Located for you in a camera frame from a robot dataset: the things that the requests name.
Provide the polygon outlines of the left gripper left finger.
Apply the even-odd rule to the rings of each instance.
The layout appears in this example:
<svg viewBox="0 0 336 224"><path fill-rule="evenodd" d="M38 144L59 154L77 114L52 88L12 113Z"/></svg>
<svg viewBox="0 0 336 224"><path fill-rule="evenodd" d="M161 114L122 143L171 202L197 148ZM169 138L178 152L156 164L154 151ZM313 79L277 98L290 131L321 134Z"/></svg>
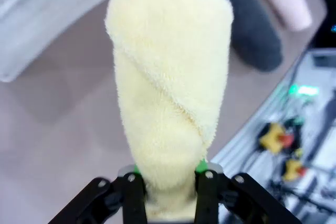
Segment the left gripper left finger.
<svg viewBox="0 0 336 224"><path fill-rule="evenodd" d="M119 170L114 181L96 177L50 223L105 223L123 211L123 223L147 223L144 181L136 165Z"/></svg>

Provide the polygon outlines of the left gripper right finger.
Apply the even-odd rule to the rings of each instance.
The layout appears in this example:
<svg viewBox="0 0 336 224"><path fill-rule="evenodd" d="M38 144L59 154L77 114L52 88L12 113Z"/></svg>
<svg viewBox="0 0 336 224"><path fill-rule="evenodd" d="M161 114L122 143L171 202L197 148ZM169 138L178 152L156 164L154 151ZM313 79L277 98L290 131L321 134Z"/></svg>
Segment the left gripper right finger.
<svg viewBox="0 0 336 224"><path fill-rule="evenodd" d="M219 164L200 161L195 189L194 223L219 223L220 204L243 223L298 223L298 218L250 175L238 173L229 178Z"/></svg>

